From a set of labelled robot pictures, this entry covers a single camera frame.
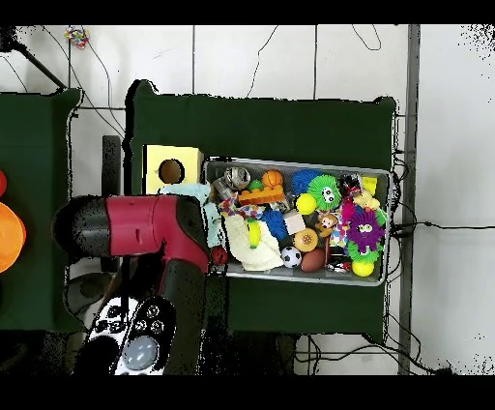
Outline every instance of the orange toy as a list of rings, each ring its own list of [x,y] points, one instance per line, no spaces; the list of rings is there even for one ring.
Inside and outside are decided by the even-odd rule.
[[[0,274],[17,260],[26,241],[26,229],[19,217],[0,202]]]
[[[285,195],[283,194],[282,186],[277,185],[273,189],[270,187],[265,187],[265,189],[260,192],[249,192],[248,190],[243,190],[238,199],[242,206],[258,205],[268,202],[283,202],[285,200]]]
[[[283,178],[282,174],[278,171],[271,169],[270,171],[266,171],[261,177],[261,182],[265,187],[274,188],[277,185],[282,185]]]

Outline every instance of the yellow ball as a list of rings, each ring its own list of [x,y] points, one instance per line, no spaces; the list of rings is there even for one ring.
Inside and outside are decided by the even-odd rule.
[[[316,199],[309,193],[302,193],[296,201],[296,208],[301,215],[309,215],[316,209]]]
[[[352,263],[352,271],[358,277],[369,277],[373,273],[373,269],[375,268],[374,263],[364,263],[364,262],[353,262]]]

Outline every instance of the red ball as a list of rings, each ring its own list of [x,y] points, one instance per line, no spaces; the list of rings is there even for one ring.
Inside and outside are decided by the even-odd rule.
[[[0,171],[0,196],[2,196],[7,189],[7,177]]]
[[[225,263],[227,263],[227,257],[227,251],[224,248],[212,248],[212,261],[214,265],[225,265]]]

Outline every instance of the green mat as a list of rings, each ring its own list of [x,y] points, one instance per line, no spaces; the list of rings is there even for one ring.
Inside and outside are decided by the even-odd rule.
[[[395,103],[236,100],[158,95],[136,81],[126,102],[132,129],[132,193],[141,193],[142,146],[199,148],[205,156],[392,166]],[[377,287],[209,278],[207,315],[231,331],[355,333],[382,340],[384,285]]]
[[[73,332],[79,322],[64,307],[67,255],[50,225],[68,201],[67,126],[79,90],[51,96],[0,94],[0,169],[8,178],[0,201],[24,222],[26,243],[0,275],[0,329]]]

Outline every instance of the white ball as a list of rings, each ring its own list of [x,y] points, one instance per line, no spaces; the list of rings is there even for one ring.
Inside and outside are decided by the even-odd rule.
[[[281,255],[283,264],[287,268],[296,268],[303,260],[301,251],[294,247],[285,247],[282,250]]]

